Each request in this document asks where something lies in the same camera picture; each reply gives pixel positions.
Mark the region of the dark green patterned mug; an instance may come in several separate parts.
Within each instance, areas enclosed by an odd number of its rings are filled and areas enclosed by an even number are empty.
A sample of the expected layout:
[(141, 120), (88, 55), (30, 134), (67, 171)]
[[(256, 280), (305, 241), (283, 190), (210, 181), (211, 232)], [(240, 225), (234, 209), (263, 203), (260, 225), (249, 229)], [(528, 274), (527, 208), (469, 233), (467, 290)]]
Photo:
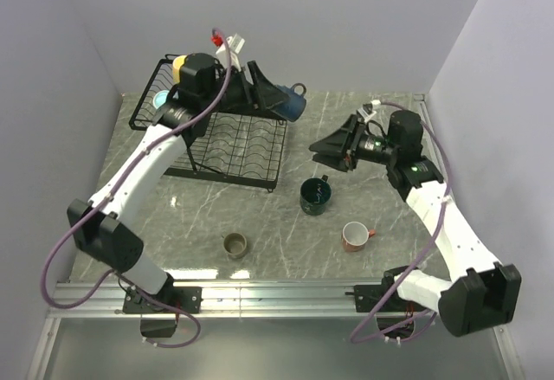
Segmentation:
[(320, 216), (332, 197), (329, 177), (311, 177), (300, 186), (300, 207), (309, 216)]

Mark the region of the light blue ceramic mug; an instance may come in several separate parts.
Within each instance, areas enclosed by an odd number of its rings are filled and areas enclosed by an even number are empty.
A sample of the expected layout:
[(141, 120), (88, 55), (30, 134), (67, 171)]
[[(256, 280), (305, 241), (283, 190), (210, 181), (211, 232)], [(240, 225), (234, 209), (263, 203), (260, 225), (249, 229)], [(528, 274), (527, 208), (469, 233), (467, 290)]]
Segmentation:
[(169, 90), (161, 90), (152, 97), (151, 103), (156, 110), (166, 102), (169, 92)]

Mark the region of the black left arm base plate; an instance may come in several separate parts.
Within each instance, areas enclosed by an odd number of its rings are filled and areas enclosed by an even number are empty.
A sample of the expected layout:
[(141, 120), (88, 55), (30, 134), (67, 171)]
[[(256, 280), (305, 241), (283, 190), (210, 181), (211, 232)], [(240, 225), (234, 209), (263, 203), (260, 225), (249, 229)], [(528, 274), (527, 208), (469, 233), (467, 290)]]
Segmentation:
[[(201, 287), (173, 287), (169, 293), (160, 293), (153, 298), (164, 303), (186, 311), (190, 314), (198, 314), (202, 302)], [(146, 300), (136, 289), (128, 288), (123, 302), (122, 312), (124, 314), (154, 314), (171, 313), (163, 306), (152, 304)]]

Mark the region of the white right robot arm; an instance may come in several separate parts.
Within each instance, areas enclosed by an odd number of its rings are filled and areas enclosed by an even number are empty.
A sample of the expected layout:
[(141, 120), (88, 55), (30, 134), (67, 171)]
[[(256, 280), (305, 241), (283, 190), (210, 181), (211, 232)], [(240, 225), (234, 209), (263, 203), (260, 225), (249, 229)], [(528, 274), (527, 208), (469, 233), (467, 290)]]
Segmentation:
[(431, 239), (408, 266), (384, 274), (380, 299), (350, 341), (363, 343), (360, 332), (385, 306), (418, 305), (457, 338), (510, 323), (522, 283), (519, 270), (485, 246), (451, 197), (448, 172), (423, 155), (422, 138), (430, 129), (420, 115), (397, 106), (388, 131), (377, 136), (369, 130), (376, 106), (372, 101), (360, 107), (337, 131), (311, 144), (312, 159), (342, 172), (355, 170), (360, 161), (384, 165), (391, 186)]

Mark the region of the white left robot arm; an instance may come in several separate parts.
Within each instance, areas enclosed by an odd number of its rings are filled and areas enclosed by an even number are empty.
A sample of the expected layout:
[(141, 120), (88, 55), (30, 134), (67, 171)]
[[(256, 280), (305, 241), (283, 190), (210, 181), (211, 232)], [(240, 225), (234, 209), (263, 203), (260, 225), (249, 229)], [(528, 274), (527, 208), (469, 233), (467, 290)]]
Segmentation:
[(205, 135), (212, 113), (270, 113), (283, 119), (280, 108), (295, 96), (291, 88), (270, 81), (255, 61), (240, 68), (232, 58), (195, 53), (174, 63), (176, 79), (155, 96), (155, 115), (132, 155), (88, 200), (76, 199), (68, 207), (76, 247), (133, 284), (154, 312), (165, 312), (181, 300), (173, 277), (148, 256), (131, 229), (142, 202)]

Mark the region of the yellow ceramic mug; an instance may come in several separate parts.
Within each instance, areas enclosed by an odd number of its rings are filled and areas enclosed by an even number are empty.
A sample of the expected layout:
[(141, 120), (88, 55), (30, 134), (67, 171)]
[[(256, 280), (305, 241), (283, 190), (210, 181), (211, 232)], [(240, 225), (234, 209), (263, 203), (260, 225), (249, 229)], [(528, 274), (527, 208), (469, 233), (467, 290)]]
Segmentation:
[(186, 57), (187, 55), (178, 55), (172, 61), (171, 68), (172, 68), (172, 79), (174, 84), (178, 84), (180, 82), (180, 68), (185, 63)]

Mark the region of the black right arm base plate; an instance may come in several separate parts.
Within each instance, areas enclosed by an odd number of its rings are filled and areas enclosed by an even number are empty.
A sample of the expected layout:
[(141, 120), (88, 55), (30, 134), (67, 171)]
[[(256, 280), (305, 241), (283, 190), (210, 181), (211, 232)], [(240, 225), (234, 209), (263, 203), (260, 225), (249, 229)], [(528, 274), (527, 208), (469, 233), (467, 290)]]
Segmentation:
[[(346, 296), (354, 299), (356, 312), (369, 312), (381, 298), (387, 289), (381, 285), (363, 284), (355, 285)], [(378, 312), (420, 312), (424, 308), (414, 302), (401, 299), (397, 293), (393, 293)]]

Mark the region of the dark blue glossy mug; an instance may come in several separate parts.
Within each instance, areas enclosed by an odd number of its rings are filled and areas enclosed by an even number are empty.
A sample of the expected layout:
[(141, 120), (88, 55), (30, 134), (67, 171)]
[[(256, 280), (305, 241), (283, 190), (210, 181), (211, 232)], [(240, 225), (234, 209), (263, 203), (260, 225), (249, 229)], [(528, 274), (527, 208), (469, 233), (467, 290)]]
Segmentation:
[(295, 122), (306, 109), (306, 86), (295, 83), (291, 87), (277, 85), (277, 88), (287, 95), (287, 101), (273, 108), (272, 112), (286, 121)]

